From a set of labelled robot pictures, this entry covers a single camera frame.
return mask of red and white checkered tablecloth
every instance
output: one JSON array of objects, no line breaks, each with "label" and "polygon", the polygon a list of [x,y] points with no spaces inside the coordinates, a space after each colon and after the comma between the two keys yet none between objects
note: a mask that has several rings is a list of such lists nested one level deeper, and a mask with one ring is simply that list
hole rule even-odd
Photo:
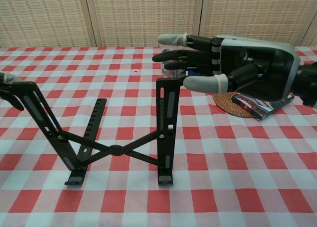
[{"label": "red and white checkered tablecloth", "polygon": [[[317,47],[297,47],[303,62]],[[0,48],[0,71],[35,81],[61,126],[83,135],[108,98],[97,140],[127,144],[156,127],[152,47]],[[93,163],[81,188],[29,113],[0,100],[0,226],[316,227],[317,112],[295,100],[259,122],[181,88],[173,186],[129,156]],[[137,151],[155,156],[156,142]]]}]

